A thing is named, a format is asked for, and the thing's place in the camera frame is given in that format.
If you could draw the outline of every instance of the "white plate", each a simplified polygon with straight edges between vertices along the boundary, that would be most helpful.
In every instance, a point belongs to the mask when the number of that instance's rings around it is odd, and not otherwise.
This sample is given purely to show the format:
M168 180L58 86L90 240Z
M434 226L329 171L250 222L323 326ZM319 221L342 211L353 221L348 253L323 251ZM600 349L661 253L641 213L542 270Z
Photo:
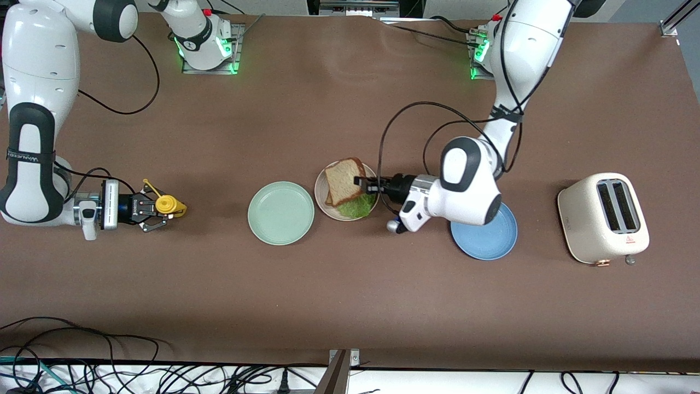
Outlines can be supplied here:
M332 217L333 219L340 220L341 222L352 222L354 220L362 219L361 217L353 219L351 217L343 216L334 207L331 207L330 205L326 205L326 197L328 197L328 179L326 179L326 168L328 168L336 163L337 163L337 161L327 165L323 169L323 171L321 171L321 173L318 174L318 178L316 178L316 185L314 185L314 197L316 198L316 204L318 204L318 207L323 211L323 213L325 213L329 217ZM375 172L372 171L372 168L370 168L370 166L368 166L364 163L362 163L362 165L365 166L365 175L367 177L376 177L377 176L377 174L375 174ZM376 198L374 200L374 205L372 206L370 213L377 206L378 202L379 202L379 199Z

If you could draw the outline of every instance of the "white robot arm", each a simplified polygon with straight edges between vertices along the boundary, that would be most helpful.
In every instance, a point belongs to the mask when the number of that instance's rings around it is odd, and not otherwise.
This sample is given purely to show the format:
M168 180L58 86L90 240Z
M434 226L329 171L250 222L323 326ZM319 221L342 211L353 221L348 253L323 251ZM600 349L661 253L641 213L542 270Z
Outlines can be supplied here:
M20 0L8 10L2 62L10 142L8 176L0 189L0 212L7 222L81 226L85 238L94 240L98 228L114 230L118 222L139 224L147 232L167 221L146 197L156 192L148 185L141 193L120 195L118 181L108 179L100 193L69 197L71 175L65 169L71 167L55 153L59 131L78 93L76 30L123 42L137 24L133 0ZM138 210L132 209L134 201ZM159 225L146 225L150 217L159 217Z
M148 5L170 26L180 54L192 68L213 69L232 56L231 22L202 11L197 0L148 0Z
M496 80L496 102L479 138L457 137L442 151L440 178L398 174L356 178L368 193L380 191L402 204L392 232L418 231L431 217L472 225L489 223L501 206L496 180L508 144L534 90L552 66L580 0L514 0L500 22L487 25L484 66Z

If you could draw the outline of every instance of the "blue plate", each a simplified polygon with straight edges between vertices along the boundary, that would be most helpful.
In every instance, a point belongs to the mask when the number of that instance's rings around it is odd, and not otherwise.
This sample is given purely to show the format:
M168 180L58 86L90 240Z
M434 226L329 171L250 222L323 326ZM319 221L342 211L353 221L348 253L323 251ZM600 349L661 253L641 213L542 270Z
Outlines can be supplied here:
M496 217L485 226L450 223L452 238L460 249L479 260L496 260L507 255L518 239L518 224L506 204L501 204Z

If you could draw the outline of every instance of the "plate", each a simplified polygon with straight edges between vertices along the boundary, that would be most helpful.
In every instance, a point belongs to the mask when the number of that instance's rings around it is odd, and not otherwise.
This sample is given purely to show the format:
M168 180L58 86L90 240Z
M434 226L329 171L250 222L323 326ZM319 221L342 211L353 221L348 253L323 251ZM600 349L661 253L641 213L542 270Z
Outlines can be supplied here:
M275 182L260 189L248 206L253 234L270 245L289 245L301 239L314 223L314 202L303 187Z
M507 255L518 239L518 224L510 208L501 203L496 217L484 226L450 223L452 238L460 249L479 260L496 260Z
M362 219L361 217L347 217L344 216L338 211L338 209L326 205L326 197L328 197L328 179L326 178L326 168L336 164L337 161L327 165L323 171L321 171L320 174L318 174L318 177L316 178L316 184L314 185L314 197L316 197L316 204L318 204L318 207L321 209L323 213L325 213L327 216L332 217L333 219L340 220L341 222L352 222L355 220ZM362 163L362 165L365 166L365 174L367 177L376 177L377 174L375 174L374 171L372 171L372 168L370 166ZM374 208L377 206L377 203L379 202L378 198L374 199L374 205L372 206L372 209L370 210L370 213L374 210Z

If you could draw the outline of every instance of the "white floor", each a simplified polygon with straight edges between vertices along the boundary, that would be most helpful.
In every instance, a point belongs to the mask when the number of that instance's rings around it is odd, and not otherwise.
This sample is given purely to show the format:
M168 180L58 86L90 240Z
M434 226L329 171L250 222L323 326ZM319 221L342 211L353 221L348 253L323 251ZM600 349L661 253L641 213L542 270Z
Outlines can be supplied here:
M118 371L141 372L142 366L117 366ZM135 379L129 388L136 394L156 394L164 373L157 371L157 368L168 368L168 366L151 367L146 371L152 372ZM195 378L211 367L198 367L187 374L190 379ZM235 367L225 367L227 376L230 376ZM318 382L325 371L324 368L293 368L295 372L307 377L313 382ZM65 381L70 381L66 366L55 366L52 372ZM81 366L73 366L76 380L83 376ZM112 366L100 367L100 374L112 372ZM19 367L17 376L31 379L36 373L36 366ZM12 374L10 365L0 365L0 374ZM364 371L351 372L349 378L348 394L361 394L379 389L378 394L409 394L409 393L463 393L463 394L518 394L528 372L404 372L404 371ZM613 382L614 376L606 373L576 373L575 374L583 393L585 394L606 394ZM252 393L274 393L279 387L281 370L271 373L272 380L267 384L248 385L245 392ZM200 379L199 383L222 381L223 375L219 369L207 374ZM117 393L122 385L115 379L114 375L107 376L105 381L111 386L107 387L103 383L98 383L94 389L96 394ZM168 388L169 393L175 393L183 388L187 383L183 380L174 381L170 379L166 383L171 383ZM40 380L42 388L58 386L55 378L48 374L43 374ZM573 382L569 383L575 390ZM308 383L302 379L289 374L289 386L291 389L311 389ZM0 377L0 392L17 387L13 379ZM201 387L202 394L218 394L222 384ZM693 390L700 390L700 376L681 376L667 374L622 374L613 394L690 394ZM185 390L185 393L196 393L196 389ZM558 372L536 372L527 386L526 393L543 394L567 394L568 391L562 386Z

